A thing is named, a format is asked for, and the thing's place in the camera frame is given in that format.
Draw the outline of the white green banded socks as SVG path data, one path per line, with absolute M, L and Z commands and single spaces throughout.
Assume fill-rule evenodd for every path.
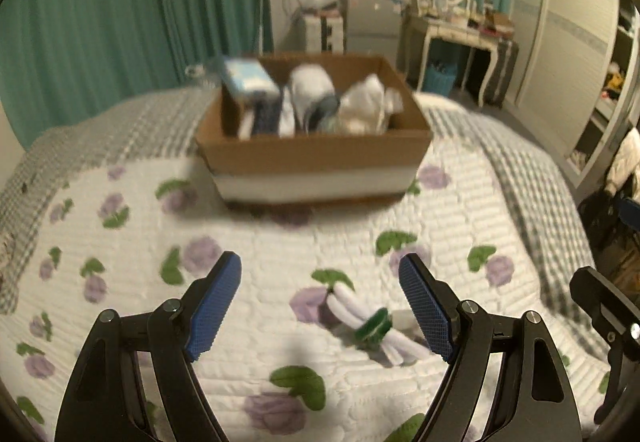
M 354 333 L 356 344 L 378 349 L 391 366 L 422 361 L 432 352 L 394 327 L 393 314 L 381 306 L 373 310 L 347 284 L 337 282 L 326 296 L 331 313 Z

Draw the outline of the white sock pair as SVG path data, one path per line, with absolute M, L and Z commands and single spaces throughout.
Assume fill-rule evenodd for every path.
M 336 130 L 351 136 L 379 136 L 386 132 L 390 117 L 403 111 L 400 92 L 385 87 L 378 76 L 371 74 L 342 95 L 336 114 Z

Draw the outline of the brown cardboard box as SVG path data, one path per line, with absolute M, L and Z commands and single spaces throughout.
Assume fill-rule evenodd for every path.
M 194 140 L 228 206 L 392 202 L 405 194 L 433 133 L 412 91 L 386 58 L 358 53 L 281 52 L 262 55 L 258 60 L 279 84 L 304 63 L 322 66 L 337 90 L 346 90 L 375 74 L 384 86 L 399 91 L 404 109 L 390 118 L 388 130 L 380 136 L 314 133 L 241 140 L 238 130 L 245 106 L 234 102 L 228 89 L 219 89 Z

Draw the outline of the light blue tissue pack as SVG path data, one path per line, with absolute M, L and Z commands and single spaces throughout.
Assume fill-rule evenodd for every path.
M 223 58 L 220 78 L 230 94 L 239 100 L 280 95 L 280 88 L 256 58 Z

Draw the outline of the white navy floral tissue pack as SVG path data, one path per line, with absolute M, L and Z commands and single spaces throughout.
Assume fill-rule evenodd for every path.
M 248 140 L 253 136 L 277 136 L 282 105 L 282 98 L 257 100 L 245 111 L 240 122 L 238 138 Z

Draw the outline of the teal white towel package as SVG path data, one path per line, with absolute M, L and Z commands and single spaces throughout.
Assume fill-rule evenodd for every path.
M 322 117 L 316 124 L 314 131 L 322 134 L 332 134 L 332 136 L 344 136 L 346 133 L 337 114 Z

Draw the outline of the white sock with navy cuff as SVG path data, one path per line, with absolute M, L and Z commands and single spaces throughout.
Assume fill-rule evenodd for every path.
M 282 90 L 279 136 L 290 138 L 296 132 L 314 133 L 324 116 L 337 114 L 340 99 L 326 70 L 319 64 L 296 66 Z

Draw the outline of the white jacket on chair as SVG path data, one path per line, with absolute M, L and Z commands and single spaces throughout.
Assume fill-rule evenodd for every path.
M 605 191 L 611 196 L 618 193 L 631 179 L 631 196 L 635 202 L 640 202 L 640 134 L 637 128 L 632 128 L 620 143 L 608 173 L 605 177 Z

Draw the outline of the white louvered wardrobe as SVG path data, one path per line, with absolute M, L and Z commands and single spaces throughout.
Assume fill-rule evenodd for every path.
M 520 53 L 504 106 L 588 192 L 630 107 L 638 11 L 630 0 L 512 0 L 510 19 Z

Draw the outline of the grey checked bed sheet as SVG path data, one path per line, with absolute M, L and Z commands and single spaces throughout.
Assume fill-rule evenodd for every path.
M 586 314 L 570 298 L 568 282 L 593 258 L 574 199 L 555 162 L 495 119 L 438 95 L 420 93 L 416 100 L 436 138 L 459 140 L 486 155 L 539 270 L 544 305 L 585 323 Z M 63 184 L 89 168 L 194 153 L 195 129 L 207 106 L 205 96 L 192 89 L 144 94 L 80 124 L 52 128 L 36 139 L 1 192 L 2 313 L 15 311 L 18 282 L 34 254 L 44 214 Z

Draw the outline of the blue laundry basket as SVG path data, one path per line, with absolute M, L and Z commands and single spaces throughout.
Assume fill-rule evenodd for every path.
M 423 92 L 448 96 L 457 79 L 457 65 L 450 63 L 432 63 L 427 65 Z

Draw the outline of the white dressing table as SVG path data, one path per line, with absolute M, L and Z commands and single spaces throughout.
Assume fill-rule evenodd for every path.
M 461 83 L 461 87 L 464 89 L 468 83 L 475 52 L 488 52 L 489 64 L 478 91 L 477 106 L 482 108 L 486 104 L 485 90 L 498 66 L 500 43 L 500 38 L 486 34 L 486 32 L 409 12 L 404 19 L 399 65 L 404 69 L 407 78 L 418 74 L 416 80 L 418 80 L 418 89 L 421 89 L 426 78 L 429 61 L 445 60 L 446 62 L 459 63 L 462 58 L 466 58 Z

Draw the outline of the silver mini fridge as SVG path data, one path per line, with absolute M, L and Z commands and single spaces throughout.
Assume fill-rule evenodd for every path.
M 348 52 L 385 56 L 396 62 L 401 5 L 394 0 L 341 0 Z

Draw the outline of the teal curtain left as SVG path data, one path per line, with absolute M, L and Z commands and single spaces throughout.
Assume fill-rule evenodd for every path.
M 1 103 L 23 146 L 186 66 L 270 46 L 268 0 L 3 0 Z

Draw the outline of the white suitcase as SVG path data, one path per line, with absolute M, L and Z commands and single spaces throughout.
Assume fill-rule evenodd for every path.
M 300 45 L 307 53 L 344 52 L 344 22 L 340 16 L 303 15 L 299 32 Z

